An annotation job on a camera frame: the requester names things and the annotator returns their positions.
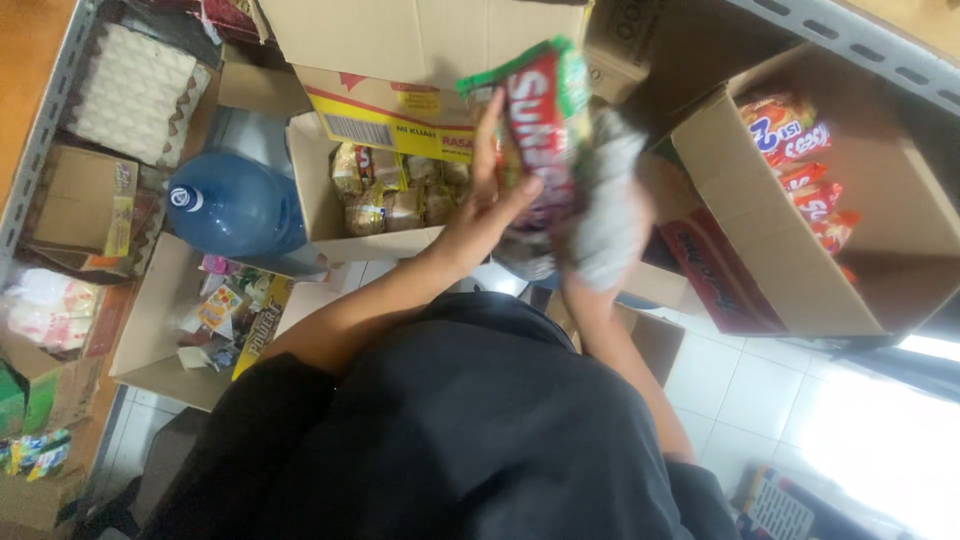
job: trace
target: water gallon cap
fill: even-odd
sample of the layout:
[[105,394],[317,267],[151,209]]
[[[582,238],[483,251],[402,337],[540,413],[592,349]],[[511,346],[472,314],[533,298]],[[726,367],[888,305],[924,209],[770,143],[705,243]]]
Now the water gallon cap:
[[171,206],[188,212],[197,211],[204,205],[204,195],[196,188],[183,184],[170,186],[167,199]]

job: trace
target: egg carton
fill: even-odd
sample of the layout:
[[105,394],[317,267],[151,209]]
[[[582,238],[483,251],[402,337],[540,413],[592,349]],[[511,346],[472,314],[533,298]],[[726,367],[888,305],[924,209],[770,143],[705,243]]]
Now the egg carton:
[[144,163],[176,167],[193,111],[210,82],[197,59],[106,23],[64,128]]

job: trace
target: white tile floor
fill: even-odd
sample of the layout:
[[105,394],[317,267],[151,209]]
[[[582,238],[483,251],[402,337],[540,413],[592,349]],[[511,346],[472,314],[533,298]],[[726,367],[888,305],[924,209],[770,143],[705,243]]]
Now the white tile floor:
[[[392,266],[352,263],[331,278],[346,292]],[[506,286],[494,274],[498,283],[487,288]],[[670,309],[653,313],[687,328],[666,394],[725,492],[749,463],[769,462],[882,539],[905,530],[956,538],[960,405],[794,345],[726,336]],[[97,501],[142,472],[154,433],[183,407],[130,389],[95,479]]]

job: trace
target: black shirt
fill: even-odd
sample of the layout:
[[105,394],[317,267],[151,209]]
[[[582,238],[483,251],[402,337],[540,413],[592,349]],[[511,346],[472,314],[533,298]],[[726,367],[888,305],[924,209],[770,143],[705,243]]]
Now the black shirt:
[[339,386],[285,355],[214,409],[141,538],[735,539],[646,404],[495,293],[442,297]]

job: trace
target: metal shelf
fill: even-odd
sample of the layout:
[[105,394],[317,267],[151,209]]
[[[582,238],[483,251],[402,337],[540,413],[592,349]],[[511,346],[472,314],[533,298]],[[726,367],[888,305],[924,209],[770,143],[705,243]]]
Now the metal shelf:
[[97,10],[103,0],[78,0],[63,39],[57,59],[50,71],[43,96],[36,108],[36,117],[31,127],[20,160],[13,172],[10,196],[0,217],[0,283],[7,280],[12,268],[13,253],[20,237],[34,189],[43,171],[50,143],[57,130],[64,102],[80,64],[86,39],[93,27]]
[[833,0],[727,0],[960,116],[960,66]]

